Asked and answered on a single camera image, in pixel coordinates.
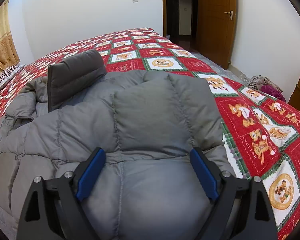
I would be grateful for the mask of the grey puffer jacket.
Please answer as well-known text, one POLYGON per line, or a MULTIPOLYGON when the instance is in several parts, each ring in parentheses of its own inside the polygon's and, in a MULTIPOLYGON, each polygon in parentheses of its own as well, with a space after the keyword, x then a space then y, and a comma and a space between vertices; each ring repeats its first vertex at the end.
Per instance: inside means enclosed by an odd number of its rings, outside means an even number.
POLYGON ((96 148, 106 163, 83 209, 101 239, 194 239, 211 204, 190 164, 198 147, 231 171, 205 79, 107 72, 95 50, 49 67, 0 119, 0 229, 15 239, 33 179, 61 177, 96 148))

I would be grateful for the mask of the red patchwork bedspread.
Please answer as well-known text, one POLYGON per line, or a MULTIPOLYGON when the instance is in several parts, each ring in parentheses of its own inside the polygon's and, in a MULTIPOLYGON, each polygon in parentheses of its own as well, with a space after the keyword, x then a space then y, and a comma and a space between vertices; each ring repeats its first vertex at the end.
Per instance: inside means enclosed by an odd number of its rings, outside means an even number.
POLYGON ((0 118, 30 80, 50 64, 95 49, 110 72, 163 70, 203 78, 223 119, 223 141, 237 176, 260 176, 273 207, 279 239, 297 238, 300 225, 300 112, 264 92, 218 74, 150 28, 129 29, 75 42, 23 67, 0 89, 0 118))

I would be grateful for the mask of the brown wooden door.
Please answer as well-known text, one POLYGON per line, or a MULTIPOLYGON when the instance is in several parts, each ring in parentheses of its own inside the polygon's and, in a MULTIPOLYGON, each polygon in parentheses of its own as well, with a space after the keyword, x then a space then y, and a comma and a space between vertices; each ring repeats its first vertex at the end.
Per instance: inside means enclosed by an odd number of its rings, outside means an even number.
POLYGON ((198 0, 198 51, 228 69, 237 25, 237 0, 198 0), (233 10, 231 21, 228 14, 233 10))

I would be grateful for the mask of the beige patterned curtain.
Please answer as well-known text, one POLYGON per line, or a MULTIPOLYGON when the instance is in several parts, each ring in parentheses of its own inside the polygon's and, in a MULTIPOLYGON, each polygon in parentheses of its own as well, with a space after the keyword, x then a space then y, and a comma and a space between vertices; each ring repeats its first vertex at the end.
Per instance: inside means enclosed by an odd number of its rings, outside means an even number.
POLYGON ((0 6, 0 69, 2 70, 20 62, 11 34, 8 3, 9 0, 5 0, 0 6))

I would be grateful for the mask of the striped grey pillow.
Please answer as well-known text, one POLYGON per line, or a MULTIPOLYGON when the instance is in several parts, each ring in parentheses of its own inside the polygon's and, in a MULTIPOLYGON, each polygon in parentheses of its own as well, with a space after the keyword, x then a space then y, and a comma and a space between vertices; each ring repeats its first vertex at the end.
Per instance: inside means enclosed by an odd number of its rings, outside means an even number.
POLYGON ((24 67, 25 64, 21 64, 21 65, 10 66, 7 67, 5 70, 3 70, 0 73, 0 90, 2 90, 10 82, 10 80, 24 67))

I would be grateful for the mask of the clothes pile on floor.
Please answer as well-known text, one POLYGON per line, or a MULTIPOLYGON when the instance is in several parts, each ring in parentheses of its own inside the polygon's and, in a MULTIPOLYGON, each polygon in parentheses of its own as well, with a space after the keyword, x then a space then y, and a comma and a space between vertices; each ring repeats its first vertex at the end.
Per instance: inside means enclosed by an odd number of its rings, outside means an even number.
POLYGON ((265 76, 262 75, 253 76, 248 83, 248 87, 252 89, 257 89, 283 102, 286 102, 286 99, 283 95, 283 90, 265 76))

